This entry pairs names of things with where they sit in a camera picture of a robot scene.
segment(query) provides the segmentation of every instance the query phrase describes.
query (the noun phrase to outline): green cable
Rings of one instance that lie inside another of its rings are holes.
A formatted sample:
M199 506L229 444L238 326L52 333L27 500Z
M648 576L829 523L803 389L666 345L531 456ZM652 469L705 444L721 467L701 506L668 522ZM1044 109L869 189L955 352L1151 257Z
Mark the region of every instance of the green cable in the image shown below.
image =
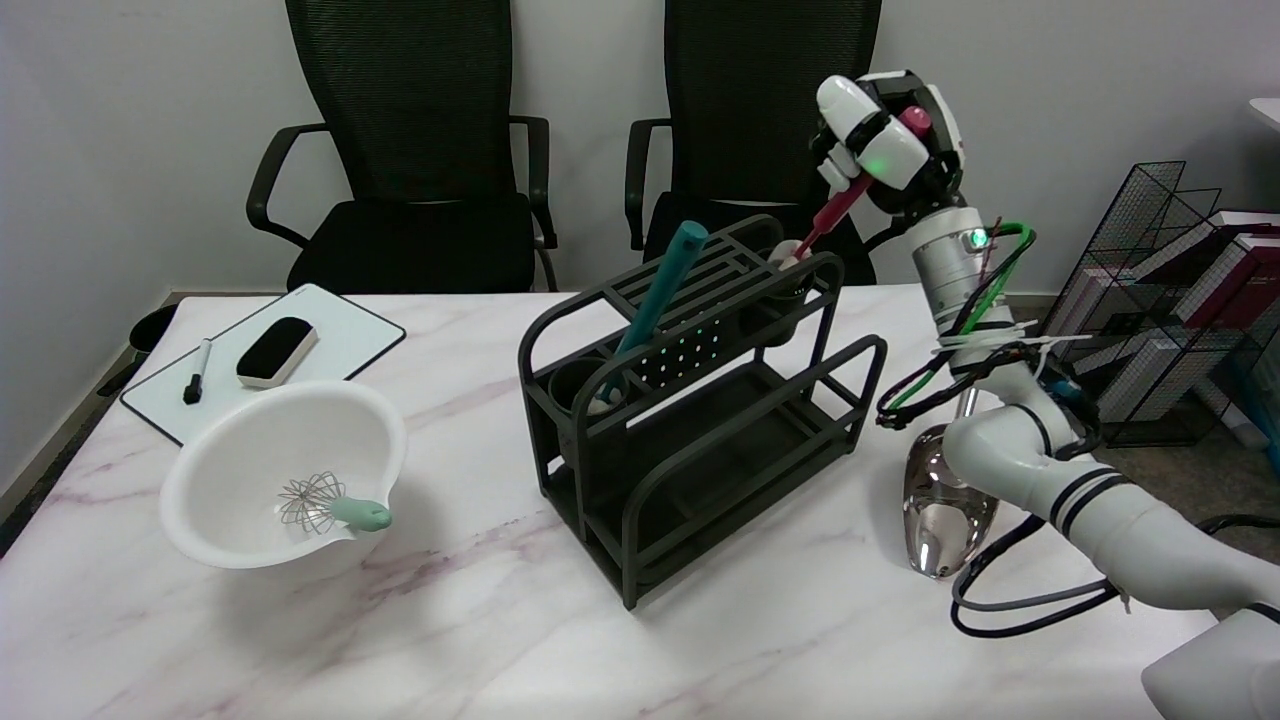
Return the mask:
M1015 228L1021 233L1018 242L1019 246L1030 242L1032 231L1030 228L1023 225L1021 223L1005 223L998 228L996 228L995 233L992 234L997 234L1002 229L1015 229ZM1018 263L1015 261L1012 265L1009 266L1007 270L1005 270L1004 273L1000 274L998 278L996 278L996 281L991 284L991 287L987 288L987 292L983 293L982 300L978 301L978 305L974 307L973 314L969 315L969 319L965 320L964 327L960 328L959 334L963 336L969 334L973 331L973 328L975 328L978 323L982 322L982 316L996 302L996 297L998 297L1000 293L1004 292L1005 283L1009 281L1009 277L1014 274L1014 269ZM929 380L932 380L934 375L937 375L936 370L929 370L928 373L925 373L924 377L916 380L914 386L906 388L906 391L902 395L893 398L893 402L888 404L888 409L897 410L899 407L901 407L902 404L910 400L913 395L924 389L924 386L929 384Z

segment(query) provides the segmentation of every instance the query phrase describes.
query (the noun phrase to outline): marble table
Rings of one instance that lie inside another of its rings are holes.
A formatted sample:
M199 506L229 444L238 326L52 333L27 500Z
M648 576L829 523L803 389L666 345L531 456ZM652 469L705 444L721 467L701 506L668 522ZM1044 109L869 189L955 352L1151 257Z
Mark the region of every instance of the marble table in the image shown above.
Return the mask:
M561 297L355 299L408 329L357 382L401 409L410 450L396 524L330 580L179 555L156 516L178 447L116 404L0 561L0 716L1156 717L1140 670L1212 624L1115 602L1018 639L952 629L901 520L906 447L947 413L868 423L858 452L625 611L535 482L516 345ZM143 375L264 302L184 301ZM603 307L562 323L538 357L618 325ZM891 348L882 388L925 360L919 287L846 290L829 348L870 332ZM777 366L801 368L801 345ZM1020 518L1004 507L996 532ZM974 597L1096 577L1042 532Z

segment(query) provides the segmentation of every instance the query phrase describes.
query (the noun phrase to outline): black office chair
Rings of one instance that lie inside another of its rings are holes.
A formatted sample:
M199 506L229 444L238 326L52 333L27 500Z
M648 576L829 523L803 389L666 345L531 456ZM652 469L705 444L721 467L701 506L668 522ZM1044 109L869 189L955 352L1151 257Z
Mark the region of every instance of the black office chair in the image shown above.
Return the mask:
M284 128L262 156L248 222L302 249L288 287L338 293L525 292L556 231L548 126L509 115L509 0L287 0L293 42L324 123ZM516 190L509 126L529 131L529 196ZM353 200L307 240L266 204L293 141L328 131ZM543 238L534 233L538 218Z
M828 190L809 150L819 118L814 94L829 76L867 73L879 10L879 0L667 0L671 118L631 126L625 206L631 249L652 260L684 220L714 232L759 213L776 217L790 238L806 236ZM671 128L671 192L658 197L645 240L645 164L655 127ZM845 284L876 283L851 220L815 250L845 260Z

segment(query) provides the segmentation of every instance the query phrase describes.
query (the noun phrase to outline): kitchen tool organizer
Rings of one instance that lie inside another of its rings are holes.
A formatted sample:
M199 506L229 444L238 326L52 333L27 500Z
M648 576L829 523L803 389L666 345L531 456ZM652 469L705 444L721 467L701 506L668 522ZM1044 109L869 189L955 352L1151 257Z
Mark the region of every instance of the kitchen tool organizer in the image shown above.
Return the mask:
M541 493L628 610L852 452L872 411L886 342L868 336L824 359L844 266L823 252L782 272L748 250L782 240L781 224L767 215L716 233L654 337L622 355L613 352L618 331L532 369L534 346L557 320L600 300L632 319L660 259L552 307L521 340ZM790 341L796 323L819 311L808 368L783 377L765 360L767 348ZM870 363L855 393L832 372L865 352ZM591 398L620 373L621 402L590 414ZM847 410L833 416L818 407L819 383Z

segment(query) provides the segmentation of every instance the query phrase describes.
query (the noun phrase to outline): stainless steel ladle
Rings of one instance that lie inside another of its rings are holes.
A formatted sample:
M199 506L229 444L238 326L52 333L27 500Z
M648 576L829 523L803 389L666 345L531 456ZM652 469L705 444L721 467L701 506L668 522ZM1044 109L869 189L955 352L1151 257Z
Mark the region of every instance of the stainless steel ladle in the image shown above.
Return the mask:
M960 396L956 418L973 415L978 391ZM920 433L906 456L902 483L902 515L906 555L923 575L946 578L973 560L991 530L1000 501L969 487L947 466L942 456L946 425Z

